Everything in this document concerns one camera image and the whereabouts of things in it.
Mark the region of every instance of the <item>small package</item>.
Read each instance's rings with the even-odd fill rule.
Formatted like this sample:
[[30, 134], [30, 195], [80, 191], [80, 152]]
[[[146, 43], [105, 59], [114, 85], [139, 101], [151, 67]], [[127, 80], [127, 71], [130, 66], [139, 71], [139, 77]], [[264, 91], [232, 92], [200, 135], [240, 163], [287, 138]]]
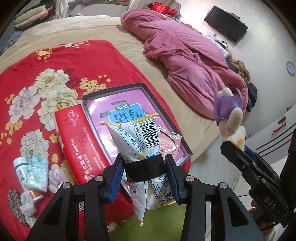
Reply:
[[48, 160], [31, 156], [26, 174], [26, 186], [31, 190], [47, 192]]
[[[106, 125], [126, 163], [140, 161], [160, 154], [157, 127], [158, 114], [127, 123], [100, 122]], [[137, 183], [130, 183], [131, 199], [135, 213], [143, 225], [145, 209], [159, 208], [175, 202], [167, 174]]]
[[101, 175], [109, 162], [104, 155], [81, 104], [54, 113], [57, 135], [78, 184]]

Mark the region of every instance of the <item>metal screw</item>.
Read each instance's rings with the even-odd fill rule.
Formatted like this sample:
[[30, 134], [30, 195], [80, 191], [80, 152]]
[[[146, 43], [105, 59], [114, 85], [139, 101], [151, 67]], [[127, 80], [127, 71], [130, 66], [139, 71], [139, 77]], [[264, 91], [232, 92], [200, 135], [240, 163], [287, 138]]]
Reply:
[[226, 183], [220, 183], [219, 186], [223, 189], [226, 189], [228, 187]]
[[63, 184], [63, 188], [65, 188], [65, 189], [69, 188], [70, 186], [71, 186], [70, 183], [64, 183], [64, 184]]
[[95, 180], [96, 180], [97, 182], [101, 182], [101, 181], [104, 180], [104, 178], [103, 178], [103, 176], [96, 176], [96, 177], [95, 177]]
[[189, 182], [193, 182], [194, 181], [194, 177], [193, 176], [187, 176], [186, 180]]

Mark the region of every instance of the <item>pink book cover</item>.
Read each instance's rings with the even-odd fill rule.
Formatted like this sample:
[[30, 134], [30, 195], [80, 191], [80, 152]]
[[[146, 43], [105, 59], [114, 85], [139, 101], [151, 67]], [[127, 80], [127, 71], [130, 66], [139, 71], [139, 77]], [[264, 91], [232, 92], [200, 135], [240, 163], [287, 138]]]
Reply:
[[[126, 123], [157, 113], [144, 92], [140, 89], [88, 100], [86, 105], [91, 120], [112, 163], [114, 163], [119, 151], [107, 127], [100, 125], [99, 121]], [[156, 118], [155, 122], [156, 125], [168, 129], [161, 117]], [[183, 155], [184, 152], [179, 148], [175, 161], [179, 160]]]

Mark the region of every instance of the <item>black tape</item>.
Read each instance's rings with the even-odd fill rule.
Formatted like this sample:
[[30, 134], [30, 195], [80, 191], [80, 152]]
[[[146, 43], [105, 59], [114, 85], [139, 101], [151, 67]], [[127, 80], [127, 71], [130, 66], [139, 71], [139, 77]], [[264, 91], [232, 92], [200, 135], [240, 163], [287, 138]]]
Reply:
[[165, 173], [165, 163], [161, 154], [141, 161], [124, 164], [129, 183], [147, 181]]

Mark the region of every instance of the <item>white lace cloth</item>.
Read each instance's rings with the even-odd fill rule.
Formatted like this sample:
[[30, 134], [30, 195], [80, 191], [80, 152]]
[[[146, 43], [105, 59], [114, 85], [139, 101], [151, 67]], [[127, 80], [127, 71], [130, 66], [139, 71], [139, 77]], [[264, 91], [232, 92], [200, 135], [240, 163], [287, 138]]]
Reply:
[[26, 222], [32, 228], [36, 222], [36, 218], [33, 216], [33, 214], [36, 212], [34, 201], [32, 197], [26, 192], [22, 193], [20, 199], [22, 202], [20, 210], [25, 215]]

